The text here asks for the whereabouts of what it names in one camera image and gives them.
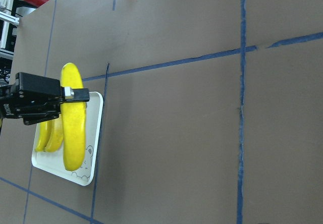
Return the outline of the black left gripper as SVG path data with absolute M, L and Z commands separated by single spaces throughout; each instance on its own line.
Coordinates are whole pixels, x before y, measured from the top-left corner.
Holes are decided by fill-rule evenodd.
M 87 88 L 64 87 L 64 103 L 89 100 Z M 1 119 L 22 119 L 25 125 L 54 120 L 62 102 L 59 80 L 19 72 L 14 84 L 1 87 Z

